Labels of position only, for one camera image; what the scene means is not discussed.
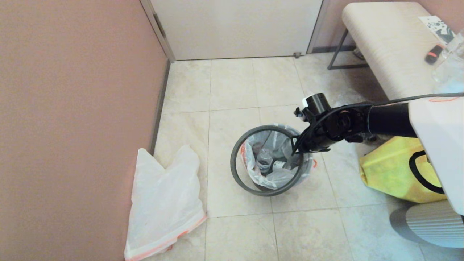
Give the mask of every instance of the plastic container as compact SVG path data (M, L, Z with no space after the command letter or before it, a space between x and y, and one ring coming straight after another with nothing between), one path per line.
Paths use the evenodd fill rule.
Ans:
M438 82L434 93L464 92L464 42L435 68L432 77Z
M256 158L256 165L259 167L261 173L267 174L271 169L273 158L269 149L262 148Z
M464 29L462 29L458 34L454 35L453 40L441 52L443 58L448 58L448 56L457 49L457 47L464 42Z

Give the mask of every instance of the black cable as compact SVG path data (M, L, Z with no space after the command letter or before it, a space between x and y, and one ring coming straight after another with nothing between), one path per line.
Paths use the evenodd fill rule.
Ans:
M383 103L377 103L377 104L374 104L373 106L383 106L383 105L407 102L407 101L412 101L412 100L416 100L420 98L428 98L428 97L463 97L463 96L464 96L464 92L426 94L426 95L418 95L418 96L412 96L412 97L406 97L406 98L399 98L396 100L391 100L391 101L387 101Z
M322 123L328 116L342 111L346 109L351 109L351 108L360 108L360 107L368 107L368 106L384 106L384 105L389 105L389 104L395 104L395 103L401 103L401 102L406 102L406 101L411 101L411 100L416 100L420 98L428 98L428 97L463 97L464 92L457 92L457 93L437 93L437 94L426 94L426 95L418 95L418 96L412 96L412 97L406 97L406 98L399 98L395 100L390 100L384 103L377 103L377 104L350 104L350 105L345 105L341 106L338 108L333 109L332 111L328 112L324 116L322 116L316 123L309 125L308 128L306 128L301 135L298 137L298 139L295 142L295 147L293 148L292 155L295 154L296 150L301 146L301 143L303 142L304 139L306 139L306 136L308 138L311 138L311 135L313 134L314 130L318 125Z

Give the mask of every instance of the plastic bottle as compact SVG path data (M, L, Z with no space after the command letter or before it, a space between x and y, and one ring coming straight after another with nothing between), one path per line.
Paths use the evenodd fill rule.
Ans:
M277 169L290 170L291 169L291 164L288 163L285 158L275 160L274 163L272 163L272 171L275 171Z
M432 72L438 82L434 93L464 91L464 42L451 51L448 57Z
M271 169L272 165L272 156L271 156L271 151L267 148L262 148L258 156L256 157L256 165L258 166L259 170L261 171L261 174L264 176L269 172Z
M443 58L448 58L449 55L457 49L457 47L464 42L464 29L462 29L459 33L454 35L453 40L446 45L444 50L441 52Z

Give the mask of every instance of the pink wall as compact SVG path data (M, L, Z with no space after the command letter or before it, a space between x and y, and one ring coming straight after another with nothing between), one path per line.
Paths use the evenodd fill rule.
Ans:
M0 8L0 260L122 260L166 57L139 1Z
M353 2L375 2L375 0L324 0L327 13L319 17L321 29L316 38L315 47L337 46L342 37L345 26L342 22L344 7ZM437 15L447 23L455 32L464 28L464 1L463 0L417 0L429 13ZM351 38L347 38L344 45L353 45Z

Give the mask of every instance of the white door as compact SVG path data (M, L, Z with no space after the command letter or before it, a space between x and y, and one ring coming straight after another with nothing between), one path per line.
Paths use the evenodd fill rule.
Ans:
M151 0L177 60L306 53L322 0Z

